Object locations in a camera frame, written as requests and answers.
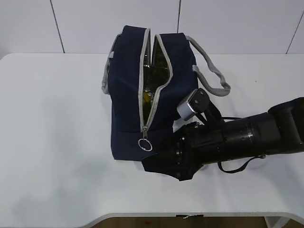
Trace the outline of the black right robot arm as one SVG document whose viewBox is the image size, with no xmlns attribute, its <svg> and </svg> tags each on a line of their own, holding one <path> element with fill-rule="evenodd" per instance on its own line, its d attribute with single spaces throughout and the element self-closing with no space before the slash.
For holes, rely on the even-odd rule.
<svg viewBox="0 0 304 228">
<path fill-rule="evenodd" d="M 248 162 L 304 150 L 304 100 L 278 104 L 245 118 L 223 117 L 212 102 L 198 108 L 199 122 L 182 126 L 159 152 L 142 160 L 144 170 L 180 181 L 190 180 L 206 164 L 245 158 Z"/>
</svg>

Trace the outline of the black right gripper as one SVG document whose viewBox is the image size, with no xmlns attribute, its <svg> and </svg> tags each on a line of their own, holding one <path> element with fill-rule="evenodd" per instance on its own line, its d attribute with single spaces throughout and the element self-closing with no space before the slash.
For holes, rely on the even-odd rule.
<svg viewBox="0 0 304 228">
<path fill-rule="evenodd" d="M 174 160 L 154 154 L 142 160 L 145 171 L 165 174 L 179 181 L 190 180 L 206 164 L 266 156 L 268 124 L 255 122 L 226 122 L 217 129 L 188 124 L 172 137 Z"/>
</svg>

